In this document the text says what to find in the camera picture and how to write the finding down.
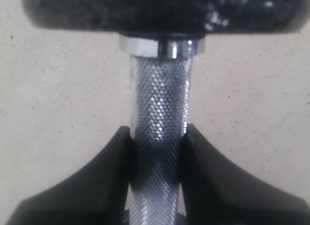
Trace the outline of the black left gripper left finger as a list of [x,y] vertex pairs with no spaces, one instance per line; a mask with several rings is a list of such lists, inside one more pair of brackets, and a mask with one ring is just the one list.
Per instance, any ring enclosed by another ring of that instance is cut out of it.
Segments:
[[15,209],[8,225],[121,225],[131,172],[129,128],[78,172]]

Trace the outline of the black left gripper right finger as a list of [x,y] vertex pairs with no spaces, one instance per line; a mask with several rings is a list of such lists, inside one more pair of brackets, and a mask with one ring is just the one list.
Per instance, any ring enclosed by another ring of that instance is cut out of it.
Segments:
[[182,141],[181,185],[189,225],[307,225],[304,199],[249,174],[192,124]]

